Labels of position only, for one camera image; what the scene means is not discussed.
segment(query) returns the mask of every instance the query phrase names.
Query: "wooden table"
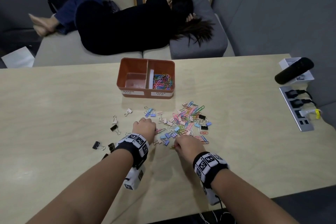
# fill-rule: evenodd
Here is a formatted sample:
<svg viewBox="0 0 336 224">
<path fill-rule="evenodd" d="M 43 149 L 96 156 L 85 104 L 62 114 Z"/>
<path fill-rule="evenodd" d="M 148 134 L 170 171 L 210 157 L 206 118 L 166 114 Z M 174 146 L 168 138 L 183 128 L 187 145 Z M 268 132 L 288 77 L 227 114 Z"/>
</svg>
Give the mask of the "wooden table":
<svg viewBox="0 0 336 224">
<path fill-rule="evenodd" d="M 1 69 L 0 222 L 31 218 L 108 152 L 93 150 L 96 140 L 119 141 L 144 106 L 170 118 L 191 100 L 205 105 L 202 114 L 213 124 L 206 149 L 267 196 L 336 184 L 335 129 L 315 120 L 315 131 L 300 132 L 274 81 L 287 57 L 175 60 L 171 100 L 122 97 L 118 63 Z M 133 113 L 125 117 L 127 108 Z M 120 136 L 110 131 L 113 115 Z M 120 189 L 103 223 L 149 223 L 219 208 L 208 205 L 197 176 L 169 147 L 152 146 L 145 166 L 140 187 Z"/>
</svg>

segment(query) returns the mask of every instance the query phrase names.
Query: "black sweater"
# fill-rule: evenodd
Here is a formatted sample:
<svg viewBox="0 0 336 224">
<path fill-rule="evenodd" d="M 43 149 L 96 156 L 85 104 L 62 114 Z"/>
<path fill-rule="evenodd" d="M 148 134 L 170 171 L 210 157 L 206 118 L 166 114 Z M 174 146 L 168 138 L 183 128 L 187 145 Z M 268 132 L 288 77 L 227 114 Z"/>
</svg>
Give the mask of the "black sweater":
<svg viewBox="0 0 336 224">
<path fill-rule="evenodd" d="M 171 16 L 167 0 L 147 0 L 117 13 L 86 1 L 77 9 L 76 26 L 87 50 L 112 55 L 165 47 L 173 33 Z"/>
</svg>

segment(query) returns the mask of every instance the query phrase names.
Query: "foot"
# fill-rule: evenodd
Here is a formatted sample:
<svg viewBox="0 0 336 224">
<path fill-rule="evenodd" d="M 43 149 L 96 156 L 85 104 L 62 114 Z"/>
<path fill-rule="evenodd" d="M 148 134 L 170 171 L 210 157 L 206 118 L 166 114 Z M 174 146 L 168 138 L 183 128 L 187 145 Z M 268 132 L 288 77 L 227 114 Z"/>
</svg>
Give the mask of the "foot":
<svg viewBox="0 0 336 224">
<path fill-rule="evenodd" d="M 29 17 L 34 24 L 44 27 L 49 32 L 54 32 L 56 26 L 59 24 L 59 21 L 54 16 L 51 18 L 43 18 L 29 14 Z"/>
<path fill-rule="evenodd" d="M 34 25 L 33 28 L 35 29 L 36 33 L 41 37 L 45 37 L 49 34 L 49 31 L 45 27 Z"/>
</svg>

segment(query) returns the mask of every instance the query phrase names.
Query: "blue jeans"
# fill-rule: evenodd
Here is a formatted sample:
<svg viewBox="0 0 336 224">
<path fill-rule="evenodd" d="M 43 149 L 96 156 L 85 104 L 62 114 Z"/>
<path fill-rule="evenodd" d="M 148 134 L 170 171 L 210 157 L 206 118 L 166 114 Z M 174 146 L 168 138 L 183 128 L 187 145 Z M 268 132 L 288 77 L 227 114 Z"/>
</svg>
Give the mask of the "blue jeans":
<svg viewBox="0 0 336 224">
<path fill-rule="evenodd" d="M 77 30 L 76 13 L 78 6 L 88 0 L 68 0 L 61 9 L 55 14 L 55 18 L 60 22 L 57 31 L 62 34 L 67 34 L 71 31 Z M 103 6 L 102 0 L 91 0 Z"/>
</svg>

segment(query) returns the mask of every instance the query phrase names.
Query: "black bottle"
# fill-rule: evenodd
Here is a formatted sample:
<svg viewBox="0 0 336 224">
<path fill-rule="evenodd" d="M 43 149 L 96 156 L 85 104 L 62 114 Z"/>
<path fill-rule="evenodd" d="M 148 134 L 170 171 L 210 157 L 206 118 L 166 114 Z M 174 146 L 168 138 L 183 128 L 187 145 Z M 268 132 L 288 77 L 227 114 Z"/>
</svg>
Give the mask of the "black bottle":
<svg viewBox="0 0 336 224">
<path fill-rule="evenodd" d="M 309 58 L 301 58 L 287 67 L 285 70 L 278 73 L 274 79 L 279 84 L 285 84 L 312 69 L 313 67 L 313 61 L 311 61 Z"/>
</svg>

